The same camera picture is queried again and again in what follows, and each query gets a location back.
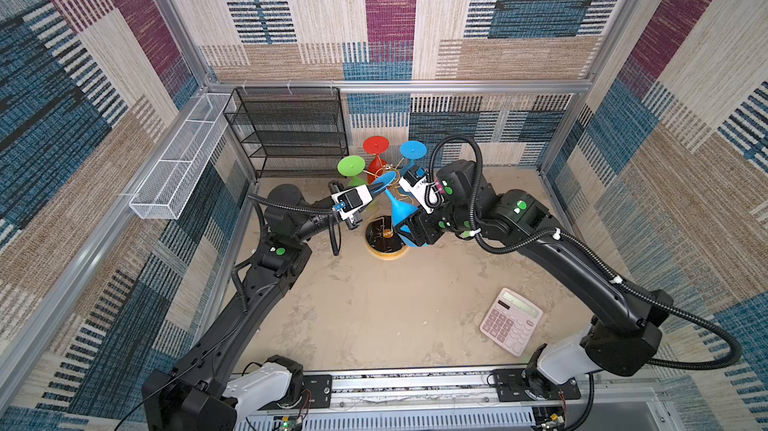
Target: white wire basket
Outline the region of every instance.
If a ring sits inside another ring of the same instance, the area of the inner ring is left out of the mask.
[[[226,129],[224,112],[235,112],[229,94],[208,93],[165,148],[130,200],[141,219],[178,219]]]

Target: round base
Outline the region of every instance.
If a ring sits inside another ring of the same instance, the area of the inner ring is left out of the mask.
[[[366,228],[366,243],[374,256],[383,260],[397,259],[406,252],[400,236],[392,231],[392,216],[373,218]]]

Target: red disc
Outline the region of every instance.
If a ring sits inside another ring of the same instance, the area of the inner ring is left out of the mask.
[[[384,136],[371,136],[362,142],[362,148],[368,154],[381,154],[389,148],[389,139]]]

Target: stained floor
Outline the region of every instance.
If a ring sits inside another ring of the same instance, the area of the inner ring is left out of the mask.
[[[497,193],[519,188],[548,205],[535,170],[492,167],[485,176]],[[278,184],[297,185],[312,202],[328,195],[328,179],[264,179],[259,194]],[[368,216],[385,214],[384,205]],[[409,249],[383,261],[367,249],[363,226],[343,229],[338,257],[327,234],[313,237],[312,258],[286,297],[278,302],[246,348],[235,370],[274,355],[304,369],[370,369],[526,362],[541,343],[554,343],[581,329],[591,312],[538,264],[517,253],[496,256],[473,241],[445,235],[436,245]],[[238,261],[258,241],[254,214]],[[507,353],[479,330],[503,287],[544,311],[522,357]],[[227,300],[234,294],[230,284]]]

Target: robotic arm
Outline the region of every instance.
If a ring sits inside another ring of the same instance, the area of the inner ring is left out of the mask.
[[[476,160],[456,160],[437,173],[439,148],[449,140],[473,144]],[[150,430],[233,429],[262,406],[276,402],[294,407],[302,399],[302,366],[285,357],[271,357],[258,371],[230,381],[246,344],[267,313],[291,289],[312,250],[306,243],[328,231],[334,253],[335,225],[356,228],[360,211],[394,179],[384,174],[370,185],[345,189],[330,183],[331,195],[308,204],[291,184],[273,189],[264,199],[249,196],[260,218],[260,243],[254,254],[235,266],[237,294],[198,343],[169,373],[154,371],[142,394]],[[433,150],[427,170],[412,167],[399,181],[421,206],[395,217],[395,231],[409,246],[435,244],[444,234],[478,244],[491,253],[517,251],[530,257],[563,283],[594,313],[581,332],[551,346],[542,345],[523,372],[525,392],[548,399],[558,385],[579,373],[605,369],[632,376],[644,364],[682,369],[716,369],[738,361],[739,343],[725,330],[673,306],[662,290],[646,291],[611,270],[577,238],[561,231],[560,223],[542,203],[523,190],[501,195],[482,176],[482,156],[474,140],[444,139]],[[262,214],[261,205],[266,206]],[[501,242],[491,247],[484,238]],[[241,283],[237,271],[249,267]],[[659,326],[670,314],[683,317],[723,337],[730,352],[706,363],[654,359],[661,340]]]

